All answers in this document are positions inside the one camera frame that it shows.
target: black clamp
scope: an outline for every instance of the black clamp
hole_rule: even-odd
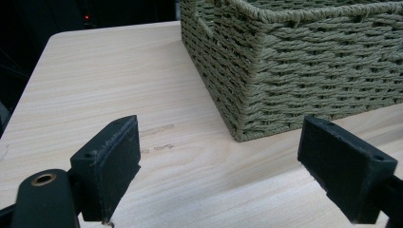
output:
[[[297,158],[351,223],[374,224],[383,211],[387,227],[403,227],[403,181],[391,156],[334,123],[306,117]]]
[[[25,179],[14,205],[0,211],[0,227],[80,227],[108,223],[140,169],[136,116],[108,124],[71,159],[68,172],[49,169]]]

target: dark background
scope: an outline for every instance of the dark background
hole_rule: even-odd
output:
[[[10,118],[48,38],[62,31],[174,21],[178,0],[0,1],[0,105]],[[8,120],[0,115],[0,137]]]

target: table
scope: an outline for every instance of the table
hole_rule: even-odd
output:
[[[142,169],[115,227],[353,226],[297,161],[300,130],[229,135],[181,40],[179,22],[53,36],[0,141],[0,207],[109,122],[138,115]],[[403,104],[336,124],[403,162]],[[400,163],[396,173],[403,177]],[[384,227],[380,215],[376,226]],[[103,227],[82,222],[82,227]]]

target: scratch on table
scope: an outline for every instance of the scratch on table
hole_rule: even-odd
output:
[[[149,149],[142,149],[142,150],[140,151],[141,154],[148,154],[149,152],[150,152]]]
[[[4,152],[1,156],[0,156],[0,162],[2,162],[4,160],[4,158],[7,156],[7,154],[9,153],[9,147],[10,145],[6,145],[6,152]]]
[[[175,128],[175,125],[174,125],[174,124],[165,125],[165,126],[160,126],[160,127],[152,128],[152,129],[149,129],[149,130],[140,131],[140,132],[139,132],[139,136],[140,136],[140,137],[144,137],[144,136],[155,135],[155,134],[157,134],[157,133],[160,133],[160,132],[163,132],[163,131],[165,131],[165,130],[172,129],[172,128]]]
[[[157,146],[157,147],[154,147],[154,149],[155,149],[155,150],[163,150],[163,149],[165,149],[165,148],[172,149],[173,147],[174,147],[174,145],[172,145],[172,144],[166,144],[166,145],[164,145],[164,146]]]

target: woven storage basket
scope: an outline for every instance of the woven storage basket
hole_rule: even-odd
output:
[[[403,102],[403,3],[181,0],[182,40],[236,140]]]

